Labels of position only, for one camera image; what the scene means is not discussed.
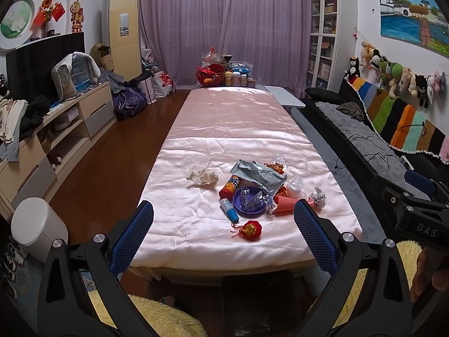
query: blue gripper pad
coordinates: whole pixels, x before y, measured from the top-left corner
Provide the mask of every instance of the blue gripper pad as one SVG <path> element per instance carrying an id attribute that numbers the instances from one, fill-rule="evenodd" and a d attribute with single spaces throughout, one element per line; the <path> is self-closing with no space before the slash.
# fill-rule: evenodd
<path id="1" fill-rule="evenodd" d="M 111 250 L 111 269 L 114 276 L 128 269 L 136 255 L 143 238 L 153 224 L 153 206 L 148 201 L 141 204 L 123 234 Z"/>
<path id="2" fill-rule="evenodd" d="M 338 268 L 337 250 L 334 244 L 305 204 L 298 201 L 293 215 L 296 225 L 306 240 L 315 260 L 317 260 L 318 266 L 321 270 L 333 276 Z"/>
<path id="3" fill-rule="evenodd" d="M 407 170 L 404 174 L 404 180 L 426 195 L 432 195 L 436 191 L 432 181 L 415 171 Z"/>

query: striped knitted blanket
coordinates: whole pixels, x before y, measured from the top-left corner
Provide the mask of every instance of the striped knitted blanket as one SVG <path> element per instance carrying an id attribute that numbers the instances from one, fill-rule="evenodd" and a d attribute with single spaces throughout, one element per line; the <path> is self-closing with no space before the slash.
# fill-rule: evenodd
<path id="1" fill-rule="evenodd" d="M 377 134 L 392 148 L 405 153 L 425 152 L 449 163 L 449 138 L 412 105 L 361 78 L 352 83 Z"/>

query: red tassel ornament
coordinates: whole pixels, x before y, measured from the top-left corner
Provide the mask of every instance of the red tassel ornament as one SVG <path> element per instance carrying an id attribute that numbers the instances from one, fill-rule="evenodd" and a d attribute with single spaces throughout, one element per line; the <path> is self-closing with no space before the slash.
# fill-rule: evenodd
<path id="1" fill-rule="evenodd" d="M 262 234 L 262 226 L 256 220 L 250 220 L 243 226 L 232 224 L 232 227 L 235 231 L 231 231 L 231 233 L 236 233 L 233 237 L 239 236 L 249 241 L 255 241 Z"/>

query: painting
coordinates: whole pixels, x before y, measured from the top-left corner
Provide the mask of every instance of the painting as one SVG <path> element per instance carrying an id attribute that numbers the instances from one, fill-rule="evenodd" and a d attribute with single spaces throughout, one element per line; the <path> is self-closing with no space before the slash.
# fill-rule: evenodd
<path id="1" fill-rule="evenodd" d="M 0 49 L 14 49 L 32 35 L 34 18 L 32 0 L 15 0 L 0 23 Z"/>
<path id="2" fill-rule="evenodd" d="M 449 25 L 435 0 L 379 0 L 380 35 L 449 57 Z"/>

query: flat-screen tv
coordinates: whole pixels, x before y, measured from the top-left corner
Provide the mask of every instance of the flat-screen tv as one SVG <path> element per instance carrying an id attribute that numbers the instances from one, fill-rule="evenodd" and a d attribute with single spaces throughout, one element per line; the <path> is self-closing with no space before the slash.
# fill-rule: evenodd
<path id="1" fill-rule="evenodd" d="M 37 96 L 45 95 L 51 104 L 56 102 L 59 98 L 51 71 L 75 51 L 84 53 L 84 33 L 36 40 L 7 53 L 6 72 L 12 98 L 31 103 Z"/>

